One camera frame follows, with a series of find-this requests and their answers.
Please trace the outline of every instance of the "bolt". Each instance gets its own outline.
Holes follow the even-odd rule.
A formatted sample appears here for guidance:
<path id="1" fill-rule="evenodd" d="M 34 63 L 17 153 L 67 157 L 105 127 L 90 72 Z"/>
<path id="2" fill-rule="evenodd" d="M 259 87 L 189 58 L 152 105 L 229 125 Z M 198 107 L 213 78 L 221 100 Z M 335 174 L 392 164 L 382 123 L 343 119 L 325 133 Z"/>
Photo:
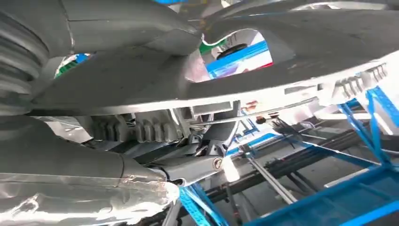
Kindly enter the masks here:
<path id="1" fill-rule="evenodd" d="M 215 169 L 220 170 L 220 168 L 222 167 L 222 159 L 221 158 L 217 158 L 213 161 L 213 166 Z"/>

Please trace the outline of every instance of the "fluorescent light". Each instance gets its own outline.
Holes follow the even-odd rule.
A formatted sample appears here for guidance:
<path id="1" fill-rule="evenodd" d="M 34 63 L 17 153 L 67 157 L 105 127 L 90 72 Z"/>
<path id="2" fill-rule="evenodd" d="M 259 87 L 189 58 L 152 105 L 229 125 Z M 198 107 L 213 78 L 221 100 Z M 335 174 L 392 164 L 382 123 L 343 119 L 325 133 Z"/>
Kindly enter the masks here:
<path id="1" fill-rule="evenodd" d="M 236 167 L 234 166 L 233 161 L 230 156 L 226 156 L 223 158 L 222 167 L 224 170 L 224 175 L 228 182 L 234 182 L 239 179 L 239 173 Z"/>

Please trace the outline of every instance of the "metal rod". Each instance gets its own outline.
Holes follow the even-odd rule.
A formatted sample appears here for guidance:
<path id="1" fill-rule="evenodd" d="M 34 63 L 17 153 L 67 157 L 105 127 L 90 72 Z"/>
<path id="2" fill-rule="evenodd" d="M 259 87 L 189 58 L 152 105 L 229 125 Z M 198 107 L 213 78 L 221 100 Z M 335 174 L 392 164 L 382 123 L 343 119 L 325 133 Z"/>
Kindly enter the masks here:
<path id="1" fill-rule="evenodd" d="M 237 224 L 238 225 L 242 225 L 242 219 L 241 219 L 241 216 L 239 214 L 239 210 L 238 210 L 237 204 L 236 204 L 236 202 L 234 200 L 233 194 L 231 193 L 230 186 L 229 186 L 228 183 L 226 184 L 226 193 L 227 193 L 227 197 L 229 197 L 230 206 L 233 209 L 233 216 L 234 216 Z"/>
<path id="2" fill-rule="evenodd" d="M 278 112 L 278 111 L 281 111 L 281 110 L 284 110 L 284 109 L 287 109 L 287 108 L 301 106 L 301 105 L 313 102 L 313 101 L 315 101 L 317 99 L 318 99 L 317 97 L 312 97 L 312 98 L 303 100 L 301 102 L 290 104 L 290 105 L 286 105 L 286 106 L 283 106 L 283 107 L 278 107 L 278 108 L 274 108 L 274 109 L 270 109 L 270 110 L 266 110 L 266 111 L 256 112 L 256 113 L 242 115 L 242 116 L 237 116 L 237 117 L 228 118 L 228 119 L 220 119 L 220 120 L 214 120 L 214 121 L 206 121 L 206 122 L 201 122 L 201 123 L 195 123 L 195 124 L 191 124 L 190 127 L 198 127 L 198 126 L 213 125 L 213 124 L 218 124 L 218 123 L 239 121 L 239 120 L 248 119 L 248 118 L 251 118 L 251 117 L 254 117 L 254 116 L 259 116 L 259 115 L 262 115 L 262 114 Z"/>
<path id="3" fill-rule="evenodd" d="M 315 126 L 318 126 L 318 125 L 320 125 L 320 124 L 322 124 L 322 123 L 325 123 L 325 122 L 327 122 L 327 120 L 320 121 L 320 122 L 316 123 Z M 299 132 L 299 133 L 302 133 L 302 132 L 305 132 L 305 131 L 307 131 L 307 130 L 309 130 L 309 129 L 312 129 L 312 128 L 304 128 L 304 129 L 301 129 L 301 130 L 298 131 L 298 132 Z M 283 141 L 285 138 L 289 138 L 289 137 L 292 137 L 292 136 L 293 136 L 292 134 L 289 134 L 289 135 L 286 135 L 286 137 L 280 136 L 280 137 L 277 137 L 277 138 L 273 138 L 274 140 L 272 140 L 272 141 L 268 141 L 268 142 L 266 142 L 266 143 L 259 144 L 259 145 L 254 145 L 254 146 L 252 146 L 252 148 L 264 149 L 264 148 L 266 148 L 266 147 L 268 147 L 268 146 L 271 146 L 271 145 L 276 144 L 276 143 L 278 143 L 278 142 L 280 142 L 280 141 Z"/>
<path id="4" fill-rule="evenodd" d="M 327 140 L 327 138 L 318 137 L 318 136 L 313 136 L 313 135 L 309 135 L 309 134 L 303 134 L 303 133 L 301 133 L 301 135 L 304 136 L 304 137 L 311 137 L 311 138 L 320 139 L 320 140 Z"/>
<path id="5" fill-rule="evenodd" d="M 291 180 L 301 191 L 305 192 L 307 195 L 310 195 L 313 193 L 305 185 L 303 185 L 299 180 L 297 180 L 295 177 L 293 177 L 291 174 L 287 174 L 287 178 L 289 180 Z"/>
<path id="6" fill-rule="evenodd" d="M 328 147 L 324 147 L 324 146 L 319 146 L 319 145 L 317 145 L 317 144 L 313 144 L 313 143 L 310 143 L 310 142 L 306 142 L 306 141 L 302 141 L 302 143 L 303 144 L 306 144 L 306 145 L 311 145 L 311 146 L 313 146 L 313 147 L 315 147 L 315 148 L 318 148 L 318 149 L 321 149 L 321 150 L 326 150 L 326 151 L 329 151 L 329 152 L 334 152 L 334 153 L 336 153 L 337 155 L 335 155 L 335 157 L 339 157 L 339 156 L 345 156 L 345 157 L 347 157 L 347 159 L 353 159 L 353 160 L 356 160 L 356 161 L 359 161 L 359 162 L 364 162 L 365 164 L 367 164 L 367 165 L 380 165 L 379 163 L 377 163 L 377 162 L 375 162 L 375 161 L 370 161 L 370 160 L 367 160 L 367 159 L 363 159 L 363 158 L 360 158 L 360 157 L 357 157 L 357 156 L 354 156 L 354 155 L 351 155 L 351 154 L 347 154 L 347 153 L 343 153 L 343 152 L 340 152 L 340 151 L 338 151 L 338 150 L 334 150 L 334 149 L 331 149 L 331 148 L 328 148 Z"/>
<path id="7" fill-rule="evenodd" d="M 292 204 L 297 201 L 297 199 L 284 188 L 276 178 L 274 178 L 265 168 L 263 168 L 249 153 L 246 155 L 249 162 L 259 171 L 259 173 L 269 182 L 273 189 L 283 198 L 287 204 Z"/>
<path id="8" fill-rule="evenodd" d="M 391 151 L 391 150 L 388 150 L 388 149 L 383 149 L 383 148 L 381 148 L 381 150 L 382 150 L 383 152 L 386 152 L 386 153 L 388 153 L 388 154 L 399 155 L 399 152 L 396 152 L 396 151 Z"/>
<path id="9" fill-rule="evenodd" d="M 294 175 L 297 176 L 299 179 L 301 179 L 313 191 L 315 191 L 315 192 L 319 191 L 319 189 L 317 188 L 317 186 L 314 183 L 312 183 L 308 178 L 306 178 L 304 175 L 302 175 L 298 171 L 294 171 Z"/>
<path id="10" fill-rule="evenodd" d="M 177 215 L 179 214 L 182 203 L 180 200 L 177 200 L 175 204 L 172 204 L 169 208 L 168 214 L 165 217 L 165 220 L 162 222 L 162 226 L 175 226 Z"/>

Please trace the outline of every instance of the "coil spring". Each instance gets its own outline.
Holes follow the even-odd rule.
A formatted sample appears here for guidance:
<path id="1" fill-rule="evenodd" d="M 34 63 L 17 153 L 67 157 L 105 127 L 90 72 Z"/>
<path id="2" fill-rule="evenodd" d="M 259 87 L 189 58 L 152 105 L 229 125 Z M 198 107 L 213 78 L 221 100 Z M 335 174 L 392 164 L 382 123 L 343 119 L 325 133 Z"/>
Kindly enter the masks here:
<path id="1" fill-rule="evenodd" d="M 0 116 L 31 110 L 32 88 L 49 51 L 29 29 L 0 14 Z"/>

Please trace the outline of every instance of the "blue metal frame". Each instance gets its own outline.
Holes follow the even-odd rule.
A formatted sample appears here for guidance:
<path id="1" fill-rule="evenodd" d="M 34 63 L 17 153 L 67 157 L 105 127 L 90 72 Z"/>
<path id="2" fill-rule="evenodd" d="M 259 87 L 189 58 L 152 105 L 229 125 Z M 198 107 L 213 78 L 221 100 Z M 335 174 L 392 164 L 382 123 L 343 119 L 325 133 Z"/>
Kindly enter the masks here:
<path id="1" fill-rule="evenodd" d="M 315 151 L 327 152 L 327 153 L 331 154 L 331 156 L 333 156 L 333 157 L 335 157 L 337 159 L 341 159 L 341 160 L 347 161 L 349 163 L 352 163 L 354 165 L 358 165 L 358 166 L 363 167 L 363 168 L 370 168 L 370 167 L 373 167 L 373 166 L 378 166 L 378 165 L 376 165 L 376 162 L 369 161 L 367 159 L 362 159 L 362 158 L 359 158 L 359 157 L 356 157 L 356 156 L 353 156 L 353 155 L 350 155 L 350 154 L 346 154 L 346 153 L 343 153 L 343 152 L 340 152 L 340 151 L 337 151 L 337 150 L 333 150 L 333 149 L 330 149 L 330 148 L 318 146 L 318 145 L 315 145 L 315 144 L 312 144 L 312 143 L 308 143 L 308 142 L 304 142 L 304 141 L 302 141 L 302 142 L 295 141 L 295 140 L 292 140 L 292 141 L 295 142 L 296 144 L 299 144 L 299 145 L 301 145 L 303 147 L 306 147 L 306 148 L 311 148 L 311 149 L 313 149 Z"/>
<path id="2" fill-rule="evenodd" d="M 206 217 L 201 213 L 198 206 L 195 204 L 193 199 L 189 196 L 186 187 L 180 188 L 180 201 L 182 205 L 190 214 L 191 218 L 195 221 L 195 223 L 199 226 L 211 226 L 211 224 L 207 221 Z"/>
<path id="3" fill-rule="evenodd" d="M 379 86 L 377 86 L 374 89 L 369 90 L 368 94 L 370 94 L 376 101 L 381 104 L 381 107 L 384 109 L 385 112 L 387 112 L 392 122 L 397 127 L 399 127 L 399 110 L 386 96 L 383 90 Z"/>
<path id="4" fill-rule="evenodd" d="M 320 225 L 321 222 L 323 222 L 322 225 L 327 226 L 338 225 L 345 223 L 347 220 L 350 222 L 353 219 L 368 215 L 375 210 L 373 208 L 380 208 L 378 214 L 374 213 L 364 218 L 374 220 L 377 215 L 381 217 L 392 212 L 392 208 L 381 207 L 398 200 L 399 185 L 396 183 L 398 179 L 398 173 L 386 167 L 377 167 L 277 210 L 265 218 L 248 222 L 245 226 L 285 225 L 290 220 L 293 222 L 287 225 Z M 366 211 L 366 214 L 358 212 L 359 203 L 362 203 L 362 207 L 365 210 L 371 209 L 371 211 Z M 326 206 L 334 211 L 334 216 L 329 216 L 328 214 L 320 215 L 320 212 L 323 211 L 319 209 Z"/>
<path id="5" fill-rule="evenodd" d="M 218 226 L 229 225 L 199 184 L 195 183 L 187 187 L 181 187 L 180 201 L 197 225 L 210 226 L 198 206 L 205 210 Z"/>
<path id="6" fill-rule="evenodd" d="M 380 217 L 386 216 L 386 215 L 391 214 L 398 210 L 399 210 L 399 201 L 394 201 L 394 202 L 391 202 L 391 203 L 389 203 L 383 207 L 380 207 L 374 211 L 371 211 L 365 215 L 362 215 L 360 217 L 357 217 L 350 221 L 347 221 L 347 222 L 341 224 L 341 226 L 364 225 L 368 222 L 371 222 L 373 220 L 376 220 Z"/>
<path id="7" fill-rule="evenodd" d="M 380 141 L 380 130 L 378 128 L 378 122 L 375 118 L 375 108 L 374 108 L 374 96 L 372 92 L 367 91 L 366 97 L 368 99 L 368 111 L 371 116 L 370 120 L 370 128 L 371 128 L 371 135 L 367 131 L 367 129 L 363 126 L 363 124 L 356 120 L 353 116 L 353 113 L 350 107 L 347 104 L 338 105 L 338 108 L 344 113 L 347 118 L 348 122 L 354 127 L 357 134 L 362 138 L 364 143 L 367 147 L 374 153 L 377 159 L 383 166 L 391 166 L 391 161 L 386 153 L 384 153 L 381 149 L 381 141 Z"/>
<path id="8" fill-rule="evenodd" d="M 258 54 L 261 54 L 269 50 L 265 41 L 258 42 L 252 46 L 248 46 L 245 49 L 232 53 L 222 59 L 213 61 L 207 65 L 207 70 L 211 79 L 218 78 L 218 74 L 224 70 L 229 70 L 231 67 L 236 66 L 235 64 L 241 60 L 249 59 Z"/>

